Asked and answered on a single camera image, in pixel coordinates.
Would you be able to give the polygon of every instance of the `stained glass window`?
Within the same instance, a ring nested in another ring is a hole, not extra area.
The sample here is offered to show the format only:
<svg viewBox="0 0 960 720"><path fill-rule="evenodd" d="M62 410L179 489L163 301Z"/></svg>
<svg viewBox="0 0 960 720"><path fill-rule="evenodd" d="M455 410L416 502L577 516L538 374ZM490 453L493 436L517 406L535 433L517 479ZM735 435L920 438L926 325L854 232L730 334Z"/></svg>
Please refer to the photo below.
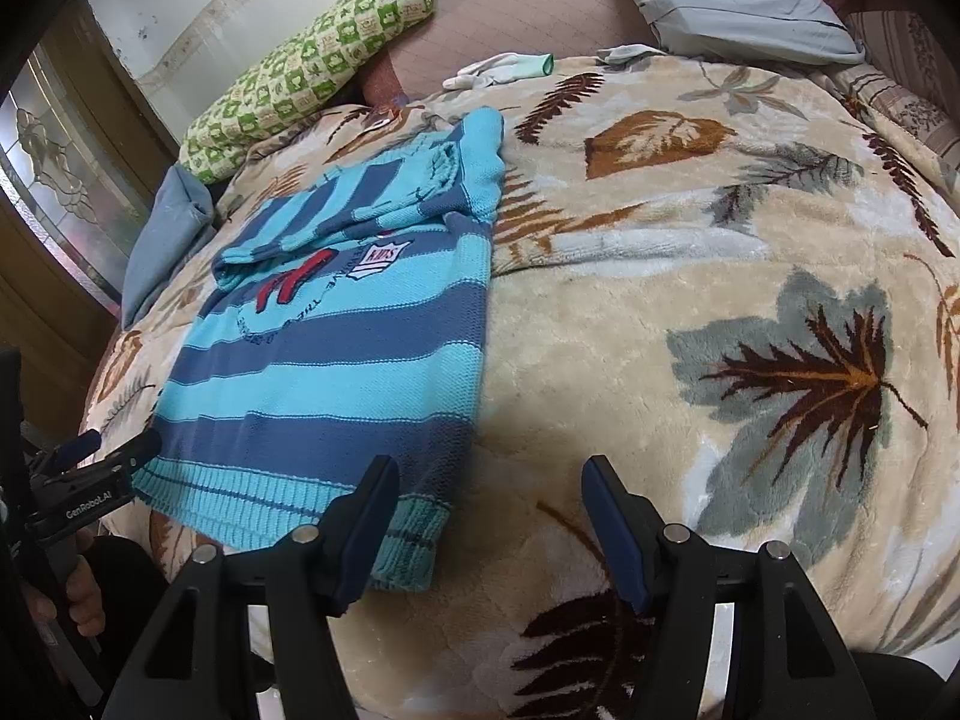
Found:
<svg viewBox="0 0 960 720"><path fill-rule="evenodd" d="M0 104L0 188L56 261L117 314L149 205L86 128L39 47Z"/></svg>

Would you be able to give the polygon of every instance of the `bed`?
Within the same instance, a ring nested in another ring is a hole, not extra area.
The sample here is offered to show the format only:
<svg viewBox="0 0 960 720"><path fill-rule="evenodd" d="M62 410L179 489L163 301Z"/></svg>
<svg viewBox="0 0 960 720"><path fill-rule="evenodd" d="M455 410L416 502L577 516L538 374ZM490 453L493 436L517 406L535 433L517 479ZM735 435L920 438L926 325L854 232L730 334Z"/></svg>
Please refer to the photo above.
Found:
<svg viewBox="0 0 960 720"><path fill-rule="evenodd" d="M710 541L790 543L851 647L952 635L960 190L829 74L575 57L315 115L251 151L216 238L107 354L83 429L109 451L149 423L211 259L267 199L484 105L504 118L507 172L469 478L431 589L368 591L331 621L358 706L624 716L653 621L611 590L580 504L596 453ZM210 541L139 501L107 526L170 577ZM253 640L269 656L256 611Z"/></svg>

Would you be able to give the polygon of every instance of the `metal screw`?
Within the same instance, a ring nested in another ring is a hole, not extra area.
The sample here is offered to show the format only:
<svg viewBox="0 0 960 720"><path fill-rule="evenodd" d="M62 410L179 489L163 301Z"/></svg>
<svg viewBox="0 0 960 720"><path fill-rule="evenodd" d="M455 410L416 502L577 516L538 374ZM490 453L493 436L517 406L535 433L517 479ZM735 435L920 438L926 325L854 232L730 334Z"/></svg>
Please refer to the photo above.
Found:
<svg viewBox="0 0 960 720"><path fill-rule="evenodd" d="M217 548L213 546L213 544L201 544L193 551L193 555L190 556L190 560L203 565L205 562L210 562L210 560L213 560L215 557L217 557Z"/></svg>
<svg viewBox="0 0 960 720"><path fill-rule="evenodd" d="M317 530L316 525L301 525L290 533L290 538L298 544L309 544L317 536L320 536L320 531Z"/></svg>
<svg viewBox="0 0 960 720"><path fill-rule="evenodd" d="M790 547L782 541L767 541L767 555L774 560L786 560L790 557Z"/></svg>
<svg viewBox="0 0 960 720"><path fill-rule="evenodd" d="M666 541L672 541L674 544L683 544L690 538L690 531L685 525L679 522L671 522L664 528L664 538Z"/></svg>

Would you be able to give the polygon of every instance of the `human hand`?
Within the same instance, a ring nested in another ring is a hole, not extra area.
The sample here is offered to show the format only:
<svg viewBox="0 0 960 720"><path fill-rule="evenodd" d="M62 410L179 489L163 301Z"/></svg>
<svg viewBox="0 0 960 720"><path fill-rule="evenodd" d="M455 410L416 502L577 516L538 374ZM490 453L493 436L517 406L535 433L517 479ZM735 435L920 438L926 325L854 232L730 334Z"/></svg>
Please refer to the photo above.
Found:
<svg viewBox="0 0 960 720"><path fill-rule="evenodd" d="M88 531L77 533L77 548L85 550L93 541ZM21 581L20 589L23 599L27 602L30 617L34 622L47 623L56 619L56 606L35 587ZM66 597L70 601L70 619L77 624L77 631L82 637L97 637L104 632L103 597L100 586L93 578L90 564L83 555L77 557L77 567L67 577L64 588Z"/></svg>

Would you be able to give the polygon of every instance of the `blue folded cloth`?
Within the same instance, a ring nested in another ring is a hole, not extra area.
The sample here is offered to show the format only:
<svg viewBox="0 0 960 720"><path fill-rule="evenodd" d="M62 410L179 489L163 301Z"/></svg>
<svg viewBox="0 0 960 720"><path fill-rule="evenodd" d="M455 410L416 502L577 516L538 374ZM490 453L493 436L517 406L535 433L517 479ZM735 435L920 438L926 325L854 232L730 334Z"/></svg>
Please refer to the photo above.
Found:
<svg viewBox="0 0 960 720"><path fill-rule="evenodd" d="M467 459L483 362L503 119L491 108L266 203L213 262L134 477L238 549L349 493L378 454L400 502L373 579L423 590Z"/></svg>
<svg viewBox="0 0 960 720"><path fill-rule="evenodd" d="M121 328L139 322L170 279L213 238L212 221L208 189L185 167L172 165L130 253L120 298Z"/></svg>

